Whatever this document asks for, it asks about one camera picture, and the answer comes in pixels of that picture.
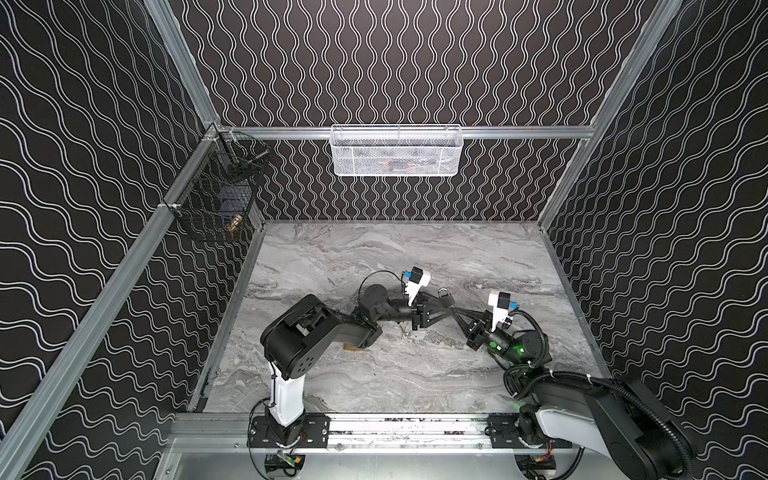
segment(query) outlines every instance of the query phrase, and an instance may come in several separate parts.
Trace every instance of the object in basket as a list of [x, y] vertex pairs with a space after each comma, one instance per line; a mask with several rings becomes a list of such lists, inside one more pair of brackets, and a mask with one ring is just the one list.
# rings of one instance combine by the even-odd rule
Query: object in basket
[[245, 217], [243, 217], [240, 214], [235, 215], [232, 217], [232, 220], [227, 222], [227, 225], [224, 226], [225, 229], [227, 229], [227, 232], [233, 233], [237, 228], [240, 226], [240, 224], [245, 220]]

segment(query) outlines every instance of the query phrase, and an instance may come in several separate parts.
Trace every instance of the black bracket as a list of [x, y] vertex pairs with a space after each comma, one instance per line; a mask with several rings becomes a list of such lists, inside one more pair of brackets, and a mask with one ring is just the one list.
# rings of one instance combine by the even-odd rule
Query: black bracket
[[[328, 446], [328, 427], [331, 419], [322, 413], [307, 413], [302, 422], [306, 438], [296, 444], [298, 449], [324, 449]], [[275, 436], [270, 434], [269, 419], [265, 415], [253, 417], [248, 428], [249, 449], [278, 449]]]
[[[488, 415], [488, 426], [485, 434], [491, 437], [491, 447], [494, 449], [530, 449], [531, 447], [520, 440], [520, 432], [515, 423], [519, 415]], [[571, 449], [573, 444], [565, 440], [552, 439], [553, 449]]]

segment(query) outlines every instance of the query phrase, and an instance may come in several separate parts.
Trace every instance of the aluminum rail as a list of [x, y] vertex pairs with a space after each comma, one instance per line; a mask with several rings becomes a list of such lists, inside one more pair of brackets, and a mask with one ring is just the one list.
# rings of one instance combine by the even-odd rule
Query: aluminum rail
[[[494, 449], [484, 431], [488, 415], [475, 413], [329, 413], [328, 446], [295, 449], [312, 454], [501, 454], [537, 455], [544, 449]], [[248, 453], [248, 414], [185, 413], [171, 426], [163, 457], [184, 453]], [[557, 449], [575, 452], [575, 449]], [[253, 453], [276, 449], [252, 448]]]
[[539, 216], [538, 224], [545, 230], [548, 230], [552, 225], [555, 215], [557, 215], [565, 199], [568, 198], [571, 188], [592, 157], [595, 148], [602, 141], [608, 127], [611, 126], [614, 118], [616, 118], [619, 109], [621, 109], [630, 91], [632, 91], [632, 87], [640, 77], [640, 73], [645, 68], [646, 63], [648, 63], [648, 59], [659, 45], [664, 32], [667, 31], [673, 18], [680, 10], [682, 3], [683, 0], [659, 0], [645, 25], [643, 25], [643, 29], [637, 36], [632, 51], [627, 56], [627, 60], [621, 71], [619, 71], [616, 80], [614, 80], [614, 83], [608, 90], [598, 113], [594, 116], [592, 121], [594, 134], [589, 140], [579, 143], [574, 156], [565, 168], [565, 172]]
[[[177, 202], [216, 137], [217, 132], [213, 127], [203, 136], [187, 164], [168, 189], [164, 197], [166, 203]], [[2, 480], [18, 480], [26, 470], [27, 464], [38, 451], [45, 434], [56, 420], [61, 407], [69, 398], [86, 365], [101, 345], [114, 318], [173, 222], [174, 215], [168, 207], [158, 205], [83, 320], [69, 337], [22, 413], [0, 442]]]
[[250, 241], [248, 252], [246, 253], [245, 260], [243, 260], [243, 266], [240, 269], [240, 274], [237, 276], [237, 282], [235, 282], [235, 288], [230, 296], [230, 301], [227, 302], [227, 309], [224, 310], [224, 315], [221, 318], [216, 339], [214, 339], [214, 344], [208, 351], [205, 366], [200, 374], [200, 378], [197, 380], [197, 388], [190, 400], [187, 408], [188, 412], [195, 410], [201, 396], [208, 396], [210, 394], [210, 382], [217, 375], [219, 363], [221, 363], [221, 357], [224, 355], [224, 350], [227, 347], [227, 341], [232, 333], [237, 313], [240, 311], [240, 305], [243, 304], [243, 297], [248, 290], [248, 282], [250, 282], [250, 274], [253, 271], [253, 266], [256, 265], [256, 258], [259, 256], [261, 244], [264, 242], [264, 234], [265, 231], [261, 228], [253, 234], [253, 238]]
[[[220, 127], [219, 131], [237, 131], [260, 140], [329, 140], [330, 127]], [[594, 133], [593, 127], [462, 127], [468, 140], [503, 140], [525, 138], [581, 138]]]
[[181, 83], [187, 89], [187, 93], [192, 100], [197, 116], [203, 125], [218, 124], [219, 115], [214, 109], [213, 102], [210, 101], [208, 89], [203, 84], [200, 72], [197, 70], [192, 53], [190, 52], [187, 41], [181, 33], [179, 21], [170, 9], [168, 0], [144, 0], [147, 11], [152, 17], [157, 31], [163, 38], [165, 48], [168, 50], [170, 59], [176, 65], [179, 72]]

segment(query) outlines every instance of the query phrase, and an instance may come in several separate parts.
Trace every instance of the marble tabletop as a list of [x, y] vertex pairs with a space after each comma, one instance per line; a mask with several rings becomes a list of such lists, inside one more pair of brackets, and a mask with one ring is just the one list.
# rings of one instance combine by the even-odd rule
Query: marble tabletop
[[[205, 411], [247, 412], [269, 395], [270, 372], [259, 338], [306, 294], [351, 311], [366, 275], [399, 274], [412, 266], [431, 272], [427, 291], [446, 287], [465, 308], [486, 308], [490, 290], [512, 292], [548, 334], [551, 366], [599, 375], [532, 223], [269, 223]], [[398, 280], [389, 274], [378, 273], [371, 282], [397, 291]], [[511, 327], [528, 328], [522, 318]], [[382, 329], [365, 350], [331, 344], [306, 375], [308, 411], [515, 410], [502, 370], [482, 349], [465, 345], [453, 319], [416, 332], [406, 323], [386, 322]]]

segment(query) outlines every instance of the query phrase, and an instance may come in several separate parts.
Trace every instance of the wavy line pattern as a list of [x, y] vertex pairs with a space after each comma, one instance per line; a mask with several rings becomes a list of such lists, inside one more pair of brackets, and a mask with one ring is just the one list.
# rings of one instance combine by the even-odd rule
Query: wavy line pattern
[[171, 0], [223, 123], [588, 124], [655, 0]]
[[202, 126], [140, 0], [0, 0], [0, 439]]
[[195, 243], [172, 226], [24, 478], [152, 478], [247, 250]]
[[278, 141], [257, 204], [273, 220], [535, 221], [577, 144], [468, 141], [454, 177], [338, 177], [328, 142]]
[[603, 357], [768, 478], [768, 6], [690, 0], [550, 230]]

